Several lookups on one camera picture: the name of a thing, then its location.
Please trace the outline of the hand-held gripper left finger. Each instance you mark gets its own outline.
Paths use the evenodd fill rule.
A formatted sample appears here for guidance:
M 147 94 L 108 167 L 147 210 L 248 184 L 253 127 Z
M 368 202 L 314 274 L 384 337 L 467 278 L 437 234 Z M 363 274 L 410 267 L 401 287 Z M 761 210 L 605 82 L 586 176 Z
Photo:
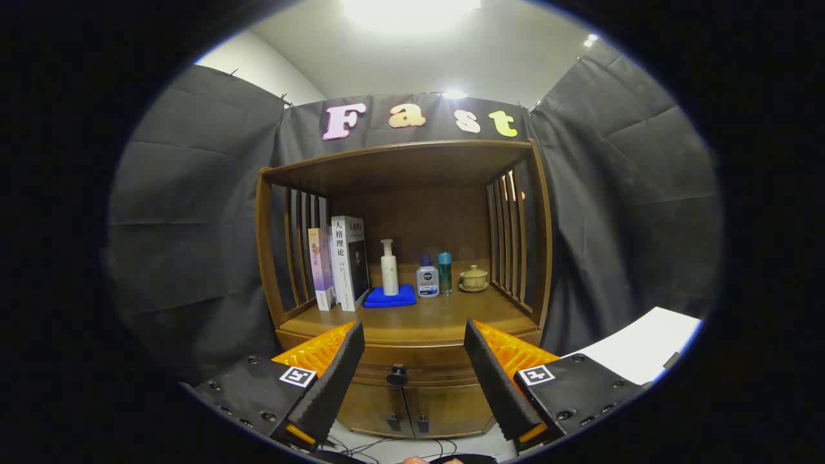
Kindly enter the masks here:
M 188 393 L 247 430 L 312 452 L 327 440 L 364 350 L 354 320 L 274 358 L 244 356 Z

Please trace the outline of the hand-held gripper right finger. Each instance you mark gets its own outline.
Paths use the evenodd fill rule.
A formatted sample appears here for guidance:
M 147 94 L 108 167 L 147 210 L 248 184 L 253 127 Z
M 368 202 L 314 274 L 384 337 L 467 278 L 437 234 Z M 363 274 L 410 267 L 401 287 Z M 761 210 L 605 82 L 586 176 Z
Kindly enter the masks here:
M 586 429 L 645 391 L 583 353 L 556 356 L 476 320 L 466 323 L 463 347 L 519 452 Z

